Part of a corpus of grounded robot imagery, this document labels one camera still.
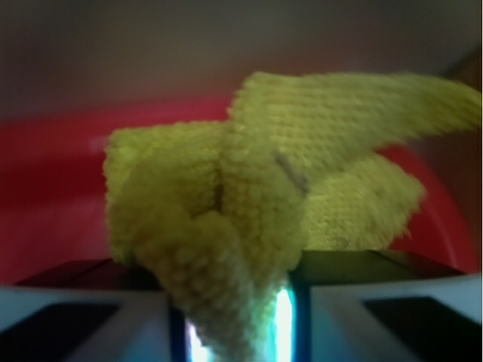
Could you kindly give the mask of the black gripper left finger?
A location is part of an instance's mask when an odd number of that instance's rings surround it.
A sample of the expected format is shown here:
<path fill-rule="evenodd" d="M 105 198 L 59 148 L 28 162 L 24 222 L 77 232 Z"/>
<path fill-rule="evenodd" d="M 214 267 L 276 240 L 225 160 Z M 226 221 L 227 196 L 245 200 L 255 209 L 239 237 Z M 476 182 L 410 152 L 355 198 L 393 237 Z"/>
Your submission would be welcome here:
<path fill-rule="evenodd" d="M 1 287 L 3 361 L 210 361 L 143 268 L 68 262 Z"/>

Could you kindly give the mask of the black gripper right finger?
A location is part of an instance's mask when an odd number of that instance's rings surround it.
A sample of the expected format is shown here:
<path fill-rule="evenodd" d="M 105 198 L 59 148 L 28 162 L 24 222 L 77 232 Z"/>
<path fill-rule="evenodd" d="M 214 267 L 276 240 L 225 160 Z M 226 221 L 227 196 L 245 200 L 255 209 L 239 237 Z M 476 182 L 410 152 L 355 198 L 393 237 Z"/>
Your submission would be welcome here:
<path fill-rule="evenodd" d="M 306 251 L 275 325 L 278 361 L 480 361 L 481 275 L 413 253 Z"/>

